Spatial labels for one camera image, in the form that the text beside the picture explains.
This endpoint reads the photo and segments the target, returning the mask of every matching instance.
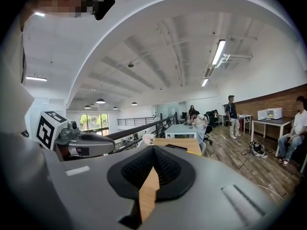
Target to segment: white table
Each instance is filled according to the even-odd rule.
[[[225,123],[226,123],[226,114],[219,114],[219,117],[222,117],[222,124],[224,126],[224,117],[225,117]]]
[[[250,141],[252,142],[254,140],[254,124],[255,123],[264,124],[263,138],[265,138],[266,125],[279,126],[280,127],[279,138],[280,138],[283,136],[283,127],[292,123],[292,121],[293,121],[292,117],[282,117],[280,119],[271,119],[271,120],[266,120],[266,119],[252,120]],[[275,154],[276,157],[278,156],[278,152],[279,152],[279,146],[277,146],[277,151]]]
[[[175,135],[194,135],[196,138],[196,128],[189,125],[172,125],[165,131],[165,138],[175,138]]]
[[[251,117],[253,115],[239,115],[239,118],[244,119],[244,129],[243,129],[243,135],[245,135],[245,123],[249,123],[249,132],[250,132],[250,125],[251,125]]]

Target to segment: cable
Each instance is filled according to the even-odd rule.
[[[239,170],[243,167],[243,165],[245,164],[245,162],[248,160],[249,156],[250,156],[250,152],[246,153],[248,154],[248,157],[245,159],[244,163],[240,166],[240,168],[237,170],[237,172],[239,172]]]
[[[211,146],[212,146],[212,148],[213,148],[213,153],[211,153],[211,154],[209,155],[209,157],[210,157],[212,154],[215,154],[217,160],[220,161],[219,157],[218,157],[217,154],[215,153],[215,149],[214,149],[213,145],[211,145]]]
[[[272,191],[271,189],[267,188],[267,187],[264,187],[264,186],[261,186],[269,191],[271,191],[272,193],[276,194],[279,198],[283,199],[283,197],[279,196],[279,194],[277,194],[276,192]]]
[[[239,167],[239,169],[237,170],[237,172],[239,172],[239,170],[240,170],[240,169],[243,167],[243,165],[246,163],[246,161],[248,160],[248,158],[249,158],[249,156],[250,156],[251,153],[252,153],[252,152],[249,150],[249,148],[248,148],[247,150],[244,150],[244,151],[241,152],[241,155],[245,156],[246,154],[248,154],[248,157],[245,159],[244,163]]]

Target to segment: person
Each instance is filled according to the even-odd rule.
[[[195,111],[194,109],[194,106],[191,105],[190,106],[190,110],[189,110],[189,114],[188,114],[188,117],[187,117],[187,122],[190,123],[191,122],[191,112]]]
[[[232,139],[236,139],[236,137],[241,136],[239,133],[240,122],[237,118],[236,114],[236,106],[234,104],[234,95],[228,96],[229,103],[226,107],[226,116],[228,117],[228,121],[230,122],[229,133]]]
[[[201,148],[202,155],[205,153],[206,143],[204,143],[203,139],[205,138],[206,128],[208,126],[208,119],[204,115],[201,115],[198,111],[192,111],[191,115],[191,123],[195,126],[197,130],[197,141]]]
[[[305,98],[298,96],[296,99],[296,108],[299,111],[294,118],[294,123],[289,134],[286,134],[278,139],[280,159],[279,163],[287,166],[292,153],[302,144],[307,131],[307,111],[304,109]]]
[[[1,93],[0,133],[27,134],[24,117],[34,98],[24,88],[27,67],[23,30],[26,21],[36,12],[67,17],[70,13],[84,11],[88,6],[86,1],[29,0],[15,18],[0,46],[0,89],[5,90]]]
[[[219,125],[219,113],[217,112],[217,110],[214,110],[214,126],[213,128],[215,128],[215,123],[217,122],[217,124]]]
[[[194,106],[193,105],[191,105],[190,106],[190,110],[189,110],[189,115],[191,114],[191,112],[193,112],[193,111],[195,111],[195,109],[194,109]]]

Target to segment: table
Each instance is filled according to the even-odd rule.
[[[250,132],[250,123],[251,123],[251,117],[253,115],[239,115],[239,118],[244,119],[244,129],[243,129],[243,135],[245,135],[245,123],[249,123],[249,132]]]
[[[196,128],[189,125],[172,125],[165,131],[165,138],[175,138],[175,135],[194,135],[196,138]]]
[[[219,114],[219,117],[222,117],[222,124],[224,126],[224,117],[225,117],[225,123],[226,123],[226,114]]]
[[[265,138],[265,132],[266,132],[266,125],[273,125],[273,126],[279,126],[280,127],[280,132],[279,132],[279,138],[283,136],[283,127],[292,123],[293,118],[292,117],[282,117],[280,119],[271,119],[271,120],[252,120],[251,124],[251,138],[250,141],[252,142],[254,140],[254,123],[258,124],[264,124],[264,132],[263,132],[263,138]],[[275,156],[278,156],[279,152],[279,146],[277,146],[277,151]]]
[[[165,146],[167,144],[172,144],[175,146],[185,147],[190,152],[201,154],[201,149],[198,145],[197,139],[195,138],[187,138],[187,139],[155,138],[154,144],[157,146]],[[142,188],[139,191],[140,211],[143,222],[146,220],[146,218],[150,215],[150,213],[155,207],[155,192],[158,189],[159,189],[158,175],[155,169],[152,168],[146,181],[144,182]]]

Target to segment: metal railing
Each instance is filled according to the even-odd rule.
[[[140,117],[140,118],[126,118],[126,119],[118,119],[118,125],[133,125],[133,126],[141,126],[150,124],[154,121],[154,117]]]
[[[152,122],[150,124],[146,124],[146,125],[143,125],[143,126],[140,126],[140,127],[131,128],[131,129],[120,131],[120,132],[117,132],[117,133],[114,133],[114,134],[110,134],[106,137],[108,137],[112,140],[117,140],[117,139],[121,139],[121,138],[126,137],[126,136],[130,136],[134,133],[140,132],[142,130],[148,129],[148,128],[153,127],[153,126],[155,126],[155,131],[152,132],[152,134],[155,134],[156,137],[161,137],[164,134],[164,132],[173,124],[178,124],[177,115],[175,115],[173,117],[161,119],[159,121]],[[118,152],[127,150],[129,147],[131,147],[134,144],[140,142],[141,140],[142,140],[142,138],[139,138],[138,140],[133,141],[130,144],[127,144],[122,149],[112,151],[109,154],[118,153]]]

